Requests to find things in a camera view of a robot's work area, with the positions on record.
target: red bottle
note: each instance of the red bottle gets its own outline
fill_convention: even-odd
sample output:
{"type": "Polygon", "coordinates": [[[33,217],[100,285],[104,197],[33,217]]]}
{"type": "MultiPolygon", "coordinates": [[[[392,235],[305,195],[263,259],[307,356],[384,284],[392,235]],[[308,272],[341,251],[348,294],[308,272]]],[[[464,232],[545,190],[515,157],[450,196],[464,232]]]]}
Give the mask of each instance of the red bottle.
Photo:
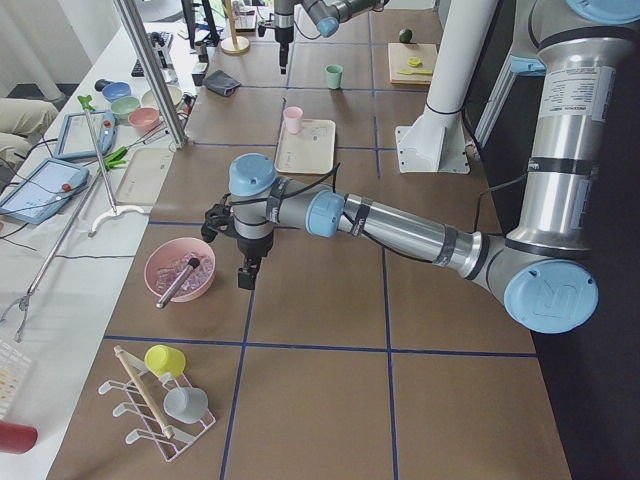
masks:
{"type": "Polygon", "coordinates": [[[24,453],[36,444],[38,431],[27,425],[0,420],[0,452],[24,453]]]}

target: green vegetable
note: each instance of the green vegetable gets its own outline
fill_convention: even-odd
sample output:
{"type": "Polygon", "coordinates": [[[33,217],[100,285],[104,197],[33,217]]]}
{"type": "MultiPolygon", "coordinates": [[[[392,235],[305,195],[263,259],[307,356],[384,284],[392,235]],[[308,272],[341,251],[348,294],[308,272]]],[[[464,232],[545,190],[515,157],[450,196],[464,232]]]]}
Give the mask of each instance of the green vegetable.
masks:
{"type": "Polygon", "coordinates": [[[398,34],[398,40],[400,40],[400,43],[411,43],[412,37],[413,32],[408,28],[403,28],[398,34]]]}

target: wooden stick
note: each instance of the wooden stick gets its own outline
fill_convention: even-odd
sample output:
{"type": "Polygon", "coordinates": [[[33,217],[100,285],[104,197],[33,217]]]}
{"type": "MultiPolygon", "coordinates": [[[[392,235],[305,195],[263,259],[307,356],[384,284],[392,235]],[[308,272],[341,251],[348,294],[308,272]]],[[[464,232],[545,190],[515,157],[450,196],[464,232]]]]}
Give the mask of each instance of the wooden stick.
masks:
{"type": "Polygon", "coordinates": [[[160,425],[160,428],[162,429],[162,433],[164,434],[164,436],[167,438],[173,437],[174,435],[173,427],[169,425],[169,422],[167,421],[167,417],[165,417],[164,412],[160,410],[160,407],[158,407],[158,404],[149,393],[147,386],[142,382],[142,379],[140,378],[138,373],[134,370],[134,368],[131,366],[131,364],[129,363],[129,360],[127,360],[127,352],[120,345],[116,345],[115,347],[113,347],[113,351],[116,352],[116,357],[118,357],[118,359],[120,360],[120,363],[122,363],[122,366],[129,374],[129,378],[131,378],[136,388],[138,389],[138,392],[144,399],[145,403],[148,405],[149,410],[151,410],[151,414],[155,417],[156,421],[160,425]]]}
{"type": "Polygon", "coordinates": [[[236,19],[233,16],[233,10],[231,10],[231,0],[224,0],[224,4],[227,9],[227,17],[229,17],[229,27],[231,28],[231,41],[233,46],[238,48],[238,39],[236,37],[236,19]]]}

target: person's leg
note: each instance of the person's leg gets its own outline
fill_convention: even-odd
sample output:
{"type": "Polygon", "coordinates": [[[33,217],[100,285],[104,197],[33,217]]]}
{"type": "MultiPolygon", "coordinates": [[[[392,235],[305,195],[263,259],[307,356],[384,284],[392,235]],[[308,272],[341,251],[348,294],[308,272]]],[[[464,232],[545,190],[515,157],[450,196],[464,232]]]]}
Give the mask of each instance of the person's leg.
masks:
{"type": "Polygon", "coordinates": [[[3,166],[8,164],[10,169],[18,170],[23,160],[14,153],[26,157],[30,148],[31,144],[24,138],[0,132],[0,164],[3,166]]]}
{"type": "Polygon", "coordinates": [[[0,132],[28,137],[44,134],[58,115],[58,110],[44,100],[0,98],[0,132]]]}

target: tablet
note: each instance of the tablet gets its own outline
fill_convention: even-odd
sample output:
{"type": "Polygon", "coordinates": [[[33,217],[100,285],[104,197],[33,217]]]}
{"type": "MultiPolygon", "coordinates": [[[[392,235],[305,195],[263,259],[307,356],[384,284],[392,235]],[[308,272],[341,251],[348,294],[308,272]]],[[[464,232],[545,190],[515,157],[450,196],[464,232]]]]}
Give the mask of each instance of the tablet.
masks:
{"type": "MultiPolygon", "coordinates": [[[[105,155],[113,144],[115,116],[110,110],[96,110],[91,112],[91,120],[93,131],[96,132],[98,138],[100,152],[105,155]]],[[[93,140],[91,140],[84,112],[71,113],[64,117],[53,156],[68,161],[96,156],[96,149],[93,140]]]]}
{"type": "Polygon", "coordinates": [[[88,176],[86,167],[47,158],[0,201],[0,215],[40,224],[60,210],[88,176]]]}

